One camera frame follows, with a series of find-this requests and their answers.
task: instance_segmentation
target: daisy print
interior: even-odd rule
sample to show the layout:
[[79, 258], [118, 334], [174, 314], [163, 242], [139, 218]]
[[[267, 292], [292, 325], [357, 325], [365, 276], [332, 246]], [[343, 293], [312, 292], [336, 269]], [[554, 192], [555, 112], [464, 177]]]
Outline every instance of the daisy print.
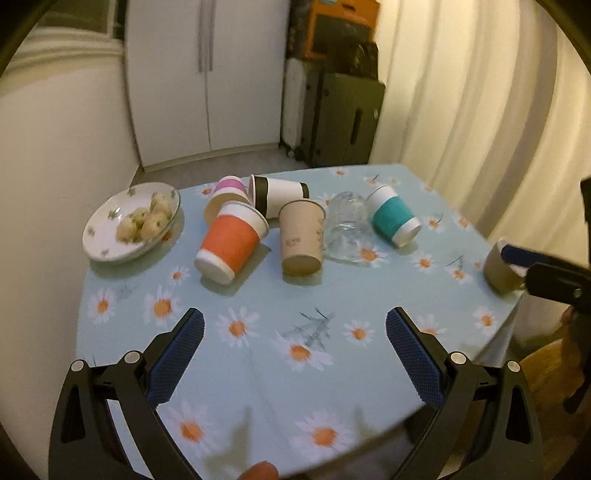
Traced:
[[421, 183], [421, 190], [427, 192], [429, 195], [435, 194], [435, 190], [428, 183]]
[[295, 372], [301, 372], [306, 365], [318, 370], [324, 370], [325, 365], [332, 365], [332, 356], [320, 350], [314, 350], [304, 343], [301, 336], [289, 339], [275, 332], [277, 337], [272, 340], [273, 346], [285, 358], [287, 364]]
[[377, 187], [381, 185], [380, 181], [378, 180], [379, 174], [375, 177], [363, 177], [363, 181], [372, 187]]
[[100, 289], [88, 302], [88, 316], [96, 324], [108, 322], [115, 315], [115, 292], [110, 288]]
[[302, 434], [291, 438], [291, 446], [310, 462], [328, 460], [353, 446], [353, 432], [333, 413], [317, 411], [295, 425]]
[[365, 262], [374, 268], [389, 263], [388, 254], [378, 248], [374, 248], [373, 250], [362, 248], [359, 250], [359, 255], [365, 260]]
[[374, 341], [375, 330], [370, 330], [369, 322], [363, 320], [351, 320], [350, 323], [345, 323], [345, 331], [343, 332], [345, 338], [356, 345], [367, 345]]
[[461, 215], [456, 215], [455, 218], [456, 225], [460, 227], [462, 230], [468, 230], [472, 224], [466, 217], [462, 217]]
[[207, 407], [192, 408], [189, 402], [183, 400], [180, 411], [168, 407], [160, 416], [177, 445], [188, 446], [197, 458], [216, 453], [219, 449], [219, 433], [209, 418]]
[[414, 266], [417, 267], [421, 272], [429, 274], [433, 271], [434, 265], [431, 260], [431, 254], [417, 252], [413, 254], [411, 258]]
[[218, 315], [216, 323], [217, 333], [222, 342], [228, 343], [231, 347], [248, 345], [248, 337], [258, 337], [254, 326], [259, 319], [258, 313], [250, 312], [245, 307], [238, 310], [228, 309], [228, 316]]
[[215, 186], [215, 183], [206, 183], [205, 185], [200, 185], [199, 187], [195, 188], [195, 195], [207, 199], [213, 193]]
[[172, 286], [180, 285], [184, 280], [191, 276], [187, 267], [174, 267], [170, 275], [168, 276], [168, 282]]
[[414, 323], [421, 332], [429, 333], [430, 335], [436, 337], [447, 332], [446, 328], [439, 326], [435, 320], [435, 317], [431, 313], [425, 315], [424, 317], [420, 315], [417, 316], [417, 318], [414, 320]]
[[450, 265], [449, 267], [446, 267], [445, 270], [449, 276], [451, 276], [451, 278], [454, 278], [460, 284], [472, 281], [472, 276], [464, 272], [464, 270], [459, 266], [455, 267], [454, 265]]
[[335, 177], [346, 177], [349, 171], [346, 168], [331, 168], [330, 173]]
[[334, 198], [334, 195], [330, 195], [328, 193], [323, 193], [320, 195], [317, 200], [323, 207], [328, 207], [330, 205], [330, 201]]
[[491, 336], [495, 331], [495, 316], [486, 307], [480, 306], [474, 311], [476, 328], [480, 329], [486, 336]]
[[168, 291], [162, 291], [162, 285], [158, 286], [156, 296], [147, 294], [144, 299], [144, 320], [149, 323], [155, 320], [156, 325], [166, 325], [168, 320], [178, 320], [182, 307], [179, 300]]
[[435, 230], [437, 233], [445, 231], [445, 227], [443, 226], [443, 215], [426, 217], [424, 223], [429, 230]]

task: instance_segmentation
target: suitcase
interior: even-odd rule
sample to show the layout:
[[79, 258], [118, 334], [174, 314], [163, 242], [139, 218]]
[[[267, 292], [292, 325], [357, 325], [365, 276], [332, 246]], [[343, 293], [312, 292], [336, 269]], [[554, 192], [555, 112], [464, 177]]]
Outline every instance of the suitcase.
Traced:
[[311, 69], [311, 64], [302, 60], [288, 59], [285, 62], [281, 139], [288, 151], [300, 146], [306, 82]]
[[373, 80], [315, 70], [308, 76], [301, 153], [310, 167], [369, 161], [385, 86]]

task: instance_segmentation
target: light blue tablecloth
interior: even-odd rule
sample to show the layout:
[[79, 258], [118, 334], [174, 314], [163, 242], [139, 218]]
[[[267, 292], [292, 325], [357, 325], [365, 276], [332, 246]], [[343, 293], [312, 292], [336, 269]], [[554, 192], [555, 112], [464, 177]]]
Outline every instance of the light blue tablecloth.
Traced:
[[[282, 474], [302, 471], [416, 411], [421, 401], [385, 336], [393, 307], [448, 351], [475, 359], [517, 301], [493, 294], [483, 278], [489, 244], [405, 167], [270, 176], [306, 182], [325, 203], [391, 183], [424, 228], [404, 249], [378, 239], [366, 252], [371, 262], [325, 260], [321, 274], [305, 280], [282, 275], [272, 228], [235, 283], [219, 287], [193, 267], [213, 187], [201, 185], [181, 191], [183, 215], [155, 251], [125, 265], [91, 265], [77, 337], [78, 357], [90, 365], [143, 350], [188, 307], [203, 312], [204, 340], [157, 411], [204, 480], [235, 479], [261, 460]], [[117, 408], [113, 417], [132, 464], [147, 474]]]

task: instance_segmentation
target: teal paper cup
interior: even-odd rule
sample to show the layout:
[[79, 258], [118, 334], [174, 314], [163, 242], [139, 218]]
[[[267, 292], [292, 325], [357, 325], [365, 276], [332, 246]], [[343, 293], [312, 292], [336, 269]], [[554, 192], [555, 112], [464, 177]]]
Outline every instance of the teal paper cup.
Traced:
[[395, 247], [404, 247], [421, 231], [421, 222], [390, 185], [376, 188], [365, 203], [375, 230]]

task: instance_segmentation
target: white curtain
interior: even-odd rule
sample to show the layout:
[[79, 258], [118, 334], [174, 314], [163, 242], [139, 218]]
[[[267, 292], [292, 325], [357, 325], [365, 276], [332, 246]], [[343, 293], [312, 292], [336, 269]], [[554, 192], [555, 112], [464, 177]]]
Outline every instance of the white curtain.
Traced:
[[534, 0], [382, 0], [372, 163], [402, 163], [490, 241], [587, 263], [591, 76]]

